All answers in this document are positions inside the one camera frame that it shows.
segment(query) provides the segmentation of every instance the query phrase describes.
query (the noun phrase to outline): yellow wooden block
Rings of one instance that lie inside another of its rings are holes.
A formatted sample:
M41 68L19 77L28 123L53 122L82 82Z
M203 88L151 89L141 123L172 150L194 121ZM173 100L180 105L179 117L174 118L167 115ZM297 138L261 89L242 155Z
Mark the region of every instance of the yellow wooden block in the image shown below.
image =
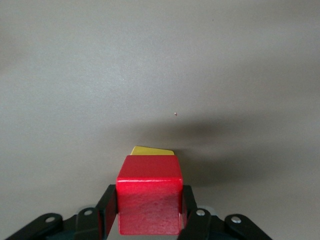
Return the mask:
M146 146L135 146L130 155L175 155L175 153L171 150Z

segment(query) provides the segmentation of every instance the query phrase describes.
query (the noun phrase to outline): yellow block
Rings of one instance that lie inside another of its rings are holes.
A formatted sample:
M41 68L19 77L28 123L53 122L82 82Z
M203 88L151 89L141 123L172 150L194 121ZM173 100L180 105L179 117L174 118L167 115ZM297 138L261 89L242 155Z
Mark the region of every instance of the yellow block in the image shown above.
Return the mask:
M135 146L130 155L175 155L175 153L171 150L146 146Z

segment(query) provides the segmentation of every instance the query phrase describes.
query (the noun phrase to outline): red block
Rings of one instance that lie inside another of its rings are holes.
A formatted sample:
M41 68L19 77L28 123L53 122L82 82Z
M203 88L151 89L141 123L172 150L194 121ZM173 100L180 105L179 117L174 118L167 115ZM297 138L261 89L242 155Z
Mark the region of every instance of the red block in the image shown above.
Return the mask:
M129 155L116 179L122 235L177 235L183 179L175 155Z

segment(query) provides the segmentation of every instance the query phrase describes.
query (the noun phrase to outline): red wooden cube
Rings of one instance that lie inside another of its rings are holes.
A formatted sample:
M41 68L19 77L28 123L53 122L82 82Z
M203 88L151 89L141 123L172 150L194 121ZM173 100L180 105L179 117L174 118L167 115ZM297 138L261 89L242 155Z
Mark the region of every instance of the red wooden cube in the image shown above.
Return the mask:
M175 155L129 155L116 179L122 235L177 235L183 179Z

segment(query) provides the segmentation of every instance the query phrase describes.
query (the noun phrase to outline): wooden block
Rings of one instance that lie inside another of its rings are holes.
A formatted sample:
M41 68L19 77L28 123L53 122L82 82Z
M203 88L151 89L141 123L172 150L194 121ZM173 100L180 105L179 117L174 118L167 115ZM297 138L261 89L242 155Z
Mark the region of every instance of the wooden block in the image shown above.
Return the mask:
M177 235L183 178L175 155L129 155L116 179L122 235Z

